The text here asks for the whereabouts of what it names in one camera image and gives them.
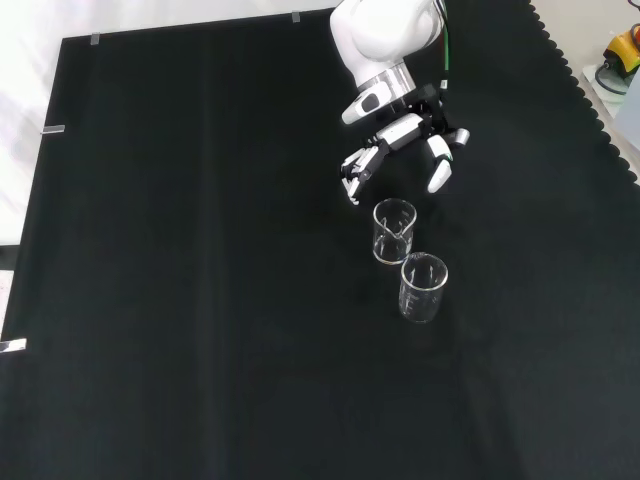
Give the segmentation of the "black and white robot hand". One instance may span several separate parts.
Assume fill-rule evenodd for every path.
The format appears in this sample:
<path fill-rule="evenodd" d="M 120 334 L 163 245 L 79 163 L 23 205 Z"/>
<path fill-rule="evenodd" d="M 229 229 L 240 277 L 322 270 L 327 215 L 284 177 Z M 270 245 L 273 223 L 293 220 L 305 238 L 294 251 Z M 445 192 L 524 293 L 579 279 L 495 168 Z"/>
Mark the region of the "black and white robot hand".
<path fill-rule="evenodd" d="M 433 167 L 426 182 L 428 194 L 438 192 L 453 173 L 453 151 L 466 146 L 470 132 L 457 128 L 446 118 L 443 95 L 427 84 L 401 98 L 383 104 L 382 85 L 371 87 L 356 99 L 357 113 L 374 114 L 390 123 L 363 141 L 363 147 L 340 166 L 340 178 L 349 201 L 357 205 L 365 184 L 384 160 L 420 141 Z"/>

